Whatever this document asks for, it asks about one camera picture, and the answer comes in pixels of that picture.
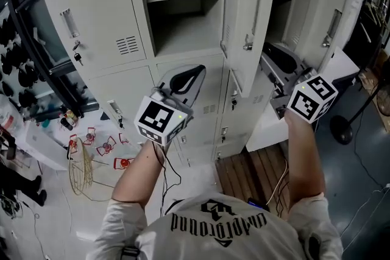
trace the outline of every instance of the person's left arm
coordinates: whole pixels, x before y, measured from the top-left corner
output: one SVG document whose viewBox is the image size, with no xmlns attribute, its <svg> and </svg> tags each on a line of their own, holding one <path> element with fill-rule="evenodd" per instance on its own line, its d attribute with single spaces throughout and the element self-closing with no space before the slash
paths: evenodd
<svg viewBox="0 0 390 260">
<path fill-rule="evenodd" d="M 134 245 L 135 238 L 147 227 L 144 209 L 164 160 L 161 148 L 147 141 L 118 180 L 101 233 L 87 260 L 121 259 L 123 248 Z"/>
</svg>

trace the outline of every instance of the person in black pants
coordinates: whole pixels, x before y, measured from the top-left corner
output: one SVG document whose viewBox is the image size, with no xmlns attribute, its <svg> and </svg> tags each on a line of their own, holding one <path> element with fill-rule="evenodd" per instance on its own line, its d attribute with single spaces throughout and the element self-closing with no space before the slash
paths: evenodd
<svg viewBox="0 0 390 260">
<path fill-rule="evenodd" d="M 38 194 L 41 182 L 40 175 L 31 181 L 0 163 L 0 189 L 2 189 L 4 196 L 10 200 L 14 200 L 14 195 L 18 189 L 38 205 L 43 206 L 48 195 L 44 189 Z"/>
</svg>

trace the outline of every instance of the forearm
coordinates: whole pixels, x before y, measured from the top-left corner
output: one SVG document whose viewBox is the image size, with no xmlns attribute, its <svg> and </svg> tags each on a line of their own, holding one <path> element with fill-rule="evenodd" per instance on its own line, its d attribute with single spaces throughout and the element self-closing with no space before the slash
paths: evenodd
<svg viewBox="0 0 390 260">
<path fill-rule="evenodd" d="M 325 192 L 325 180 L 311 125 L 303 120 L 290 120 L 288 133 L 289 196 L 292 207 L 301 199 Z"/>
<path fill-rule="evenodd" d="M 144 208 L 160 175 L 161 164 L 164 164 L 164 157 L 160 148 L 155 145 L 154 149 L 152 141 L 148 140 L 118 180 L 112 198 L 120 202 L 139 203 Z"/>
</svg>

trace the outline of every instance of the white t-shirt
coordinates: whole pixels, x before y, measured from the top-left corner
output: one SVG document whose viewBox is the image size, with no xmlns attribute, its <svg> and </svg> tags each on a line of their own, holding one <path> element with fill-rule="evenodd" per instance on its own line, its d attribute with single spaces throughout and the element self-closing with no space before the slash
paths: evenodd
<svg viewBox="0 0 390 260">
<path fill-rule="evenodd" d="M 296 203 L 288 222 L 222 194 L 184 200 L 149 226 L 137 203 L 111 200 L 87 260 L 341 259 L 323 194 Z"/>
</svg>

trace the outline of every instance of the black shoe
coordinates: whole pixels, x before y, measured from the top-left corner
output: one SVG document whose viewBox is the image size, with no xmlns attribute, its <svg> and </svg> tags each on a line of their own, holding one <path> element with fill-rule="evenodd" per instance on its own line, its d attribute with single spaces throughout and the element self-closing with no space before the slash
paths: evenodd
<svg viewBox="0 0 390 260">
<path fill-rule="evenodd" d="M 43 189 L 40 193 L 39 193 L 39 203 L 38 205 L 40 205 L 41 207 L 44 205 L 47 197 L 48 197 L 48 193 L 46 193 L 46 191 Z"/>
<path fill-rule="evenodd" d="M 42 182 L 42 177 L 40 175 L 37 175 L 35 180 L 33 180 L 32 182 L 34 184 L 34 191 L 36 192 L 39 191 L 39 188 L 41 187 L 41 182 Z"/>
</svg>

